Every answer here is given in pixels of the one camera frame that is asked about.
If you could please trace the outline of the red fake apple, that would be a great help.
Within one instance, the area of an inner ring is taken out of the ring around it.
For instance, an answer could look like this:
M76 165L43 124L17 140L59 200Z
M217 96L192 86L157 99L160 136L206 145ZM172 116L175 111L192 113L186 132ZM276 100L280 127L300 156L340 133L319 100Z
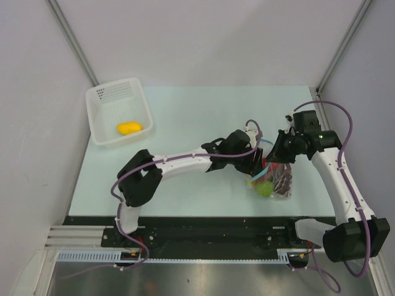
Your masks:
M262 159L262 167L265 173L277 171L278 166L278 163L269 162L265 157Z

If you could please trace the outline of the clear zip top bag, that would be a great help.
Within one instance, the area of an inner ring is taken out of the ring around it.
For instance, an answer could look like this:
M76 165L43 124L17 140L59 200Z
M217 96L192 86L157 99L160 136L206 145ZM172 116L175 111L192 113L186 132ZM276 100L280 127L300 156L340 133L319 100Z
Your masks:
M259 147L262 149L262 169L252 175L245 175L249 189L263 198L287 199L291 196L293 182L292 166L289 163L274 163L266 161L266 157L274 144L261 139Z

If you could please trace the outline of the yellow fake lemon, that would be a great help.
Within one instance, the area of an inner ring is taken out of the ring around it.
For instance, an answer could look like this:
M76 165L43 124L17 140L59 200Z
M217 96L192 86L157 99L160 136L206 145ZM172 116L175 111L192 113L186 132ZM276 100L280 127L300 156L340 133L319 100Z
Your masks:
M135 121L128 121L125 123L119 123L117 125L117 131L122 135L126 136L129 134L137 133L143 130L143 126Z

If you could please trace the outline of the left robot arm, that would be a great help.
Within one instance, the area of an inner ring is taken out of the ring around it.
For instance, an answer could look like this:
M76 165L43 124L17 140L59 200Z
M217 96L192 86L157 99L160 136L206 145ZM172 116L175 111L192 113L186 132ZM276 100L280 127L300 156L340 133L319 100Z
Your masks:
M163 181L185 173L222 170L228 165L247 175L261 172L261 139L260 130L245 128L185 154L154 156L147 149L137 152L118 172L110 190L120 201L115 218L115 240L125 247L135 242L141 208L153 198Z

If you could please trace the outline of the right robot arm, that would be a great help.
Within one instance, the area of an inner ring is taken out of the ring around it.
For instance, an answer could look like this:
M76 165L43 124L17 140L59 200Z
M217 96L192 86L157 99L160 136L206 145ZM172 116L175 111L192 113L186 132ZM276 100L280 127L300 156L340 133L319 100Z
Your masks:
M356 188L347 169L343 143L334 131L322 130L313 110L296 112L287 119L290 128L279 130L266 160L294 163L298 155L306 155L325 185L335 211L336 225L300 218L285 231L286 243L300 247L310 241L323 247L334 263L377 256L390 225L387 219L376 217Z

